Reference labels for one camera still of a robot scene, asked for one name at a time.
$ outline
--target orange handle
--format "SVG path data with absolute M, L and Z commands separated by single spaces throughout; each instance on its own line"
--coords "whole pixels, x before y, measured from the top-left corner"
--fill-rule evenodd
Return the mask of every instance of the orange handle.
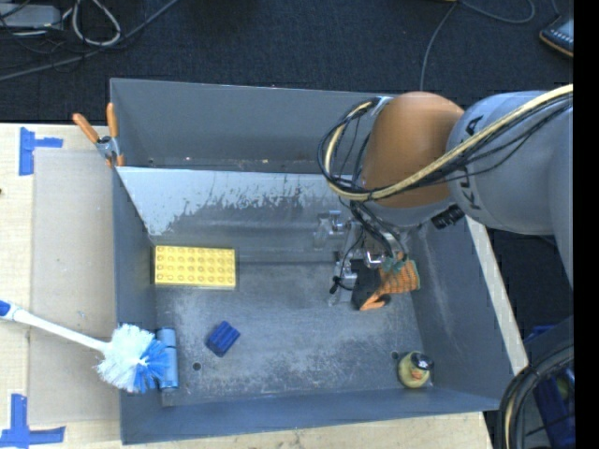
M 110 102 L 106 106 L 106 120 L 109 124 L 109 132 L 112 138 L 119 136 L 119 125 L 116 123 L 116 115 L 114 114 L 114 105 Z
M 80 113 L 73 113 L 73 122 L 83 131 L 86 137 L 92 142 L 97 143 L 100 140 L 100 136 Z

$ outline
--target yellow lego brick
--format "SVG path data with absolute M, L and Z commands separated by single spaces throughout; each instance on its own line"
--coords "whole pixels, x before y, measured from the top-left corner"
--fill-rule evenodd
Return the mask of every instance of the yellow lego brick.
M 235 250 L 158 245 L 154 283 L 233 289 L 237 283 Z

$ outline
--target black floor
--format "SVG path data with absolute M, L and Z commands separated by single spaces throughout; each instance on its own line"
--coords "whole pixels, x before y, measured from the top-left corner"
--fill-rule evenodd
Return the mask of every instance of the black floor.
M 14 0 L 17 3 L 27 0 Z M 90 47 L 70 26 L 0 31 L 0 121 L 105 124 L 114 77 L 400 94 L 424 90 L 464 108 L 497 93 L 573 82 L 573 58 L 539 39 L 574 0 L 101 0 L 131 35 Z M 74 0 L 31 0 L 66 11 Z M 144 15 L 151 19 L 140 26 Z M 90 1 L 88 39 L 111 36 Z M 573 313 L 551 239 L 491 231 L 523 337 Z

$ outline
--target black device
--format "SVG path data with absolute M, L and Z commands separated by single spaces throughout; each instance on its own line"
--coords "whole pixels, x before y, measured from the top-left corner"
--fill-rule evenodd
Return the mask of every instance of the black device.
M 559 17 L 541 30 L 539 37 L 551 48 L 574 57 L 574 17 Z

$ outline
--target wooden table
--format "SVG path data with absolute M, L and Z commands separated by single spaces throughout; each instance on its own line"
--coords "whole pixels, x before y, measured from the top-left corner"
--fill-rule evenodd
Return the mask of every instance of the wooden table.
M 0 298 L 29 307 L 32 242 L 34 178 L 19 176 L 19 131 L 23 124 L 0 124 Z M 89 140 L 75 125 L 27 124 L 36 131 L 37 138 L 63 139 L 63 148 L 89 150 Z M 97 127 L 100 135 L 108 128 Z M 98 164 L 102 164 L 98 155 Z M 10 395 L 27 396 L 29 328 L 3 322 L 0 324 L 0 429 L 10 421 Z M 118 414 L 106 421 L 79 421 L 63 423 L 65 440 L 46 447 L 65 448 L 118 448 Z M 30 427 L 38 430 L 49 427 Z M 426 416 L 366 424 L 335 427 L 296 429 L 240 436 L 218 437 L 185 442 L 143 444 L 148 448 L 286 448 L 323 449 L 328 447 L 372 449 L 491 449 L 489 433 L 482 413 L 462 413 L 443 416 Z

